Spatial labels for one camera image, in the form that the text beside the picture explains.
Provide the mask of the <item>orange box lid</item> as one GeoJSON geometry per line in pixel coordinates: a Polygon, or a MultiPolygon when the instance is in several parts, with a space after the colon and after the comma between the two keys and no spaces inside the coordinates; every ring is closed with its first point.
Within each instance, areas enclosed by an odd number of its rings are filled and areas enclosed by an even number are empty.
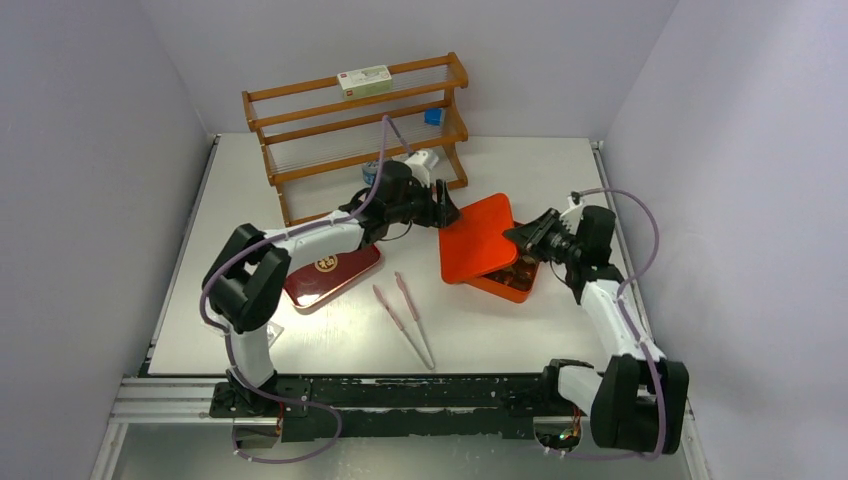
{"type": "Polygon", "coordinates": [[[518,247],[503,233],[514,227],[511,203],[496,193],[459,210],[460,218],[438,232],[441,278],[459,284],[512,265],[518,247]]]}

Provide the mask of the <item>orange compartment box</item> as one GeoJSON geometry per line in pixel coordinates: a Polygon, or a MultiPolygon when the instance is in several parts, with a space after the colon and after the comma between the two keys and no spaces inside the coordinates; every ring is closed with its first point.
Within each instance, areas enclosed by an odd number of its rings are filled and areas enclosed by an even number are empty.
{"type": "Polygon", "coordinates": [[[461,264],[460,282],[513,303],[523,303],[533,290],[539,263],[503,237],[503,224],[470,227],[469,258],[461,264]]]}

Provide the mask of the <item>pink tongs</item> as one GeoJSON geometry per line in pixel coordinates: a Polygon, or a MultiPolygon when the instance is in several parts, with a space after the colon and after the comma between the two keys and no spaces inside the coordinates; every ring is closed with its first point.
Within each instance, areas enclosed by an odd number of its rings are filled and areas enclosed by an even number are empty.
{"type": "Polygon", "coordinates": [[[417,306],[411,296],[411,291],[399,271],[394,272],[395,283],[404,301],[407,313],[401,315],[388,300],[384,291],[376,284],[372,286],[373,294],[378,304],[383,308],[391,319],[394,326],[404,337],[412,351],[415,353],[422,366],[430,372],[436,369],[433,350],[430,345],[427,332],[421,321],[417,306]]]}

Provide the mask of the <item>dark red tray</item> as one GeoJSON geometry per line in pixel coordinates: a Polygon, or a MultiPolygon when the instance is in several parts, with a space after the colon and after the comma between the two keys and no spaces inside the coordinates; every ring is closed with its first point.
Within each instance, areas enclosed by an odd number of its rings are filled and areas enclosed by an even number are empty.
{"type": "Polygon", "coordinates": [[[297,311],[311,313],[365,278],[382,260],[383,254],[376,245],[334,254],[291,273],[283,292],[297,311]]]}

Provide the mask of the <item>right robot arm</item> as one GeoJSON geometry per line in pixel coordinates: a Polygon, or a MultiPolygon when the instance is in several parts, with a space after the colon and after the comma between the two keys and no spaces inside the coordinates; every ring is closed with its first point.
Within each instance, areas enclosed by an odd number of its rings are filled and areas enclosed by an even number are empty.
{"type": "Polygon", "coordinates": [[[540,263],[566,269],[565,285],[591,319],[609,359],[603,367],[554,360],[554,378],[539,391],[550,413],[577,406],[589,417],[595,444],[644,455],[670,455],[680,445],[689,373],[671,361],[637,321],[625,279],[611,262],[616,215],[600,206],[550,209],[504,231],[504,237],[540,263]]]}

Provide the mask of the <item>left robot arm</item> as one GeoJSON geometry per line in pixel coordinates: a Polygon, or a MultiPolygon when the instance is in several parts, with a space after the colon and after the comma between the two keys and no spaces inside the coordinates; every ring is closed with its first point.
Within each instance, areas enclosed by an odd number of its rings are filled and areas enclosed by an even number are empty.
{"type": "Polygon", "coordinates": [[[261,416],[273,409],[277,388],[265,327],[276,313],[290,273],[332,255],[382,240],[393,224],[442,229],[460,217],[443,180],[425,183],[412,166],[388,161],[370,187],[311,222],[267,232],[237,227],[202,282],[200,314],[220,330],[237,403],[261,416]]]}

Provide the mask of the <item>blue lidded jar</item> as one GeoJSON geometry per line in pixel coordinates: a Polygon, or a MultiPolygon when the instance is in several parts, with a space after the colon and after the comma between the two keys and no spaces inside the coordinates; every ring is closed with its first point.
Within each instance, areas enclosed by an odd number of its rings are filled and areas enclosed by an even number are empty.
{"type": "Polygon", "coordinates": [[[377,181],[380,176],[380,168],[382,166],[382,161],[375,160],[364,163],[361,167],[363,182],[371,187],[377,181]]]}

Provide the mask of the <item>blue cube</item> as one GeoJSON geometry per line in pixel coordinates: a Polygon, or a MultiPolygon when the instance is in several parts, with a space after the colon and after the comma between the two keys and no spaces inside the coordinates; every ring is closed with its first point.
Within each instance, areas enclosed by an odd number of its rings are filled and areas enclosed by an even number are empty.
{"type": "Polygon", "coordinates": [[[445,111],[443,108],[430,108],[424,112],[424,121],[427,125],[442,126],[444,123],[445,111]]]}

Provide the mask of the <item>white green box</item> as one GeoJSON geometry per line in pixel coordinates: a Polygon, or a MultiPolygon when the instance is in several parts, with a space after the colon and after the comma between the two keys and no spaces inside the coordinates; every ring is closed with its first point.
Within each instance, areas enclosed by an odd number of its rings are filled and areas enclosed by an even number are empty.
{"type": "Polygon", "coordinates": [[[393,88],[393,78],[386,65],[341,72],[336,79],[345,101],[382,95],[393,88]]]}

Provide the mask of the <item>wooden three-tier shelf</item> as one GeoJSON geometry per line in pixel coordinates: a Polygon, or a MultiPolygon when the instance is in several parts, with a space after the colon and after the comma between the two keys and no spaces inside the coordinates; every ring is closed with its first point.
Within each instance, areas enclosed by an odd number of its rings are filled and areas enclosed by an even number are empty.
{"type": "Polygon", "coordinates": [[[469,138],[456,92],[469,85],[468,73],[454,52],[389,66],[389,93],[345,101],[336,77],[298,82],[241,94],[248,129],[255,133],[265,175],[275,188],[287,226],[304,220],[292,214],[288,183],[363,165],[407,148],[442,150],[455,177],[450,189],[469,179],[457,145],[469,138]],[[442,126],[427,125],[424,112],[445,111],[442,126]]]}

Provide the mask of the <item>clear plastic bag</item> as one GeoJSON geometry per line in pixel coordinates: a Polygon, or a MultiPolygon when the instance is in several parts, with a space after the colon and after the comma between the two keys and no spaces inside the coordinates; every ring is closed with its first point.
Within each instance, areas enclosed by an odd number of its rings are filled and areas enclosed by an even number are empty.
{"type": "Polygon", "coordinates": [[[273,346],[274,343],[280,338],[283,332],[284,328],[282,326],[274,322],[268,322],[266,324],[266,337],[268,346],[273,346]]]}

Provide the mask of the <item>black base frame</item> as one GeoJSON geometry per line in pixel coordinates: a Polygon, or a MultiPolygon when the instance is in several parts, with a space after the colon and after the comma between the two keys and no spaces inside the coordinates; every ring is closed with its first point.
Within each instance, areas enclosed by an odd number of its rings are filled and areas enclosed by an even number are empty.
{"type": "Polygon", "coordinates": [[[533,440],[545,418],[562,424],[582,408],[561,397],[548,365],[539,373],[401,376],[283,375],[257,392],[233,377],[215,385],[214,419],[282,421],[285,442],[343,438],[498,435],[533,440]]]}

